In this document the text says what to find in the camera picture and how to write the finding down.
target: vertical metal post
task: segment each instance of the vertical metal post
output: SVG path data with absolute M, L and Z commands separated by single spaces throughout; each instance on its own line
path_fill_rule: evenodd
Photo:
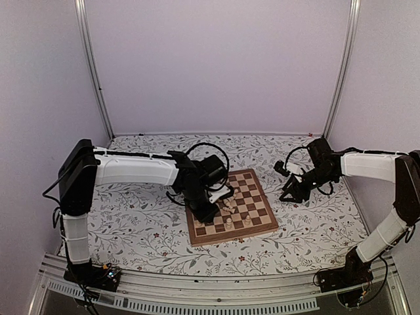
M 83 48 L 85 49 L 85 55 L 87 59 L 87 67 L 91 75 L 91 80 L 94 89 L 94 95 L 96 97 L 96 102 L 98 103 L 99 113 L 104 123 L 106 134 L 109 139 L 115 137 L 114 131 L 112 130 L 112 125 L 110 121 L 110 116 L 105 106 L 104 95 L 102 94 L 102 89 L 100 86 L 98 72 L 96 70 L 95 59 L 93 57 L 91 36 L 89 34 L 89 27 L 87 25 L 87 15 L 85 8 L 85 0 L 75 0 L 76 5 L 76 15 L 77 21 L 79 22 L 79 29 L 81 34 L 81 39 L 83 43 Z
M 360 0 L 352 0 L 351 5 L 350 5 L 350 15 L 348 17 L 347 35 L 346 35 L 343 58 L 341 60 L 340 72 L 337 79 L 337 83 L 335 85 L 333 100 L 332 100 L 331 106 L 329 107 L 327 121 L 325 123 L 324 131 L 322 133 L 327 139 L 329 138 L 331 134 L 335 116 L 337 115 L 337 110 L 339 107 L 341 94 L 343 93 L 343 87 L 344 87 L 344 83 L 346 79 L 348 65 L 350 63 L 350 56 L 352 54 L 354 38 L 356 37 L 359 9 L 360 9 Z

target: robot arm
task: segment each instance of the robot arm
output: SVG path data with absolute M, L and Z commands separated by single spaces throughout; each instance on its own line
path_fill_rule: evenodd
M 225 185 L 227 176 L 228 169 L 216 155 L 192 161 L 183 152 L 115 152 L 94 148 L 90 140 L 80 140 L 58 173 L 61 230 L 68 258 L 64 277 L 109 291 L 118 286 L 119 269 L 106 265 L 105 271 L 99 270 L 89 255 L 87 213 L 95 185 L 148 182 L 172 186 L 200 222 L 213 222 L 219 211 L 215 202 L 233 194 L 233 189 Z
M 324 138 L 312 141 L 306 148 L 314 164 L 311 171 L 305 173 L 298 165 L 288 164 L 290 154 L 285 162 L 279 161 L 274 166 L 277 172 L 291 175 L 283 187 L 281 201 L 306 201 L 311 190 L 328 182 L 332 187 L 331 182 L 338 182 L 341 176 L 361 176 L 395 184 L 396 199 L 390 214 L 363 242 L 347 253 L 345 267 L 317 273 L 323 292 L 371 281 L 371 262 L 394 247 L 419 220 L 420 151 L 392 154 L 349 148 L 334 152 Z

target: chessboard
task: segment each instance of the chessboard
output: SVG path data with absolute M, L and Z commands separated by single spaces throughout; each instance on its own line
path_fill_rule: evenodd
M 223 201 L 218 201 L 220 211 L 214 221 L 202 224 L 186 209 L 191 246 L 211 245 L 277 231 L 277 220 L 253 169 L 229 172 L 228 185 L 238 191 L 230 202 L 233 213 L 223 210 Z M 229 218 L 232 223 L 227 226 Z

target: white chess piece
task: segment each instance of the white chess piece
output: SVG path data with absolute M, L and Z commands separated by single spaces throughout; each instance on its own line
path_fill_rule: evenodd
M 251 217 L 249 215 L 247 215 L 247 217 L 245 218 L 245 225 L 250 225 L 251 224 Z
M 230 230 L 232 228 L 232 219 L 227 218 L 226 219 L 226 229 Z

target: black and white robotic arm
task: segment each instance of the black and white robotic arm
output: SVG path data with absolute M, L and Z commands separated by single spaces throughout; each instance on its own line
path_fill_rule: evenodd
M 229 198 L 233 189 L 226 185 L 227 166 L 216 156 L 192 161 L 188 152 L 166 154 L 115 152 L 95 148 L 90 140 L 80 140 L 58 173 L 61 233 L 66 246 L 67 280 L 115 291 L 119 268 L 110 264 L 94 267 L 88 244 L 87 213 L 91 210 L 95 185 L 109 183 L 155 183 L 171 186 L 176 195 L 200 222 L 213 222 L 218 199 Z
M 288 163 L 293 152 L 307 149 L 314 168 L 303 171 L 297 164 Z M 321 290 L 331 291 L 371 281 L 371 262 L 384 251 L 394 247 L 411 230 L 420 217 L 420 151 L 409 154 L 399 152 L 361 151 L 349 148 L 334 152 L 326 139 L 312 141 L 308 146 L 292 150 L 285 162 L 278 161 L 275 170 L 290 178 L 283 187 L 281 201 L 301 203 L 308 200 L 310 191 L 332 182 L 341 176 L 367 177 L 395 184 L 395 202 L 390 214 L 361 243 L 346 255 L 343 268 L 321 270 L 317 273 Z

